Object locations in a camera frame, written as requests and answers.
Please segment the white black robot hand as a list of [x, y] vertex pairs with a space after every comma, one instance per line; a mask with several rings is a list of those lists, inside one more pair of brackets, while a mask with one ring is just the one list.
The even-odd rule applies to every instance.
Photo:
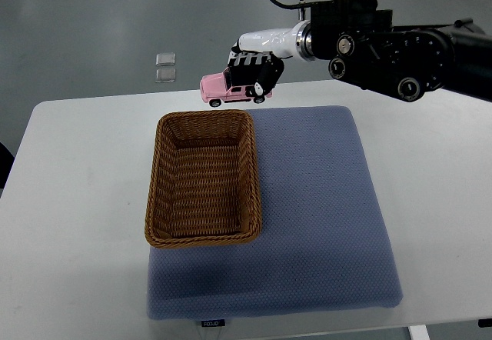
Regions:
[[309, 58], [305, 38], [310, 23], [241, 35], [231, 48], [226, 82], [243, 85], [245, 94], [259, 104], [271, 93], [284, 71], [284, 60]]

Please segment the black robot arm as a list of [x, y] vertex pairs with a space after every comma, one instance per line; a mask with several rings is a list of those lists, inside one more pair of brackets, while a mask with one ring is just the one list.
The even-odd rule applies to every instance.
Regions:
[[404, 102], [439, 88], [491, 100], [491, 37], [470, 18], [395, 26], [377, 0], [299, 0], [291, 8], [301, 21], [295, 52], [327, 61], [335, 80]]

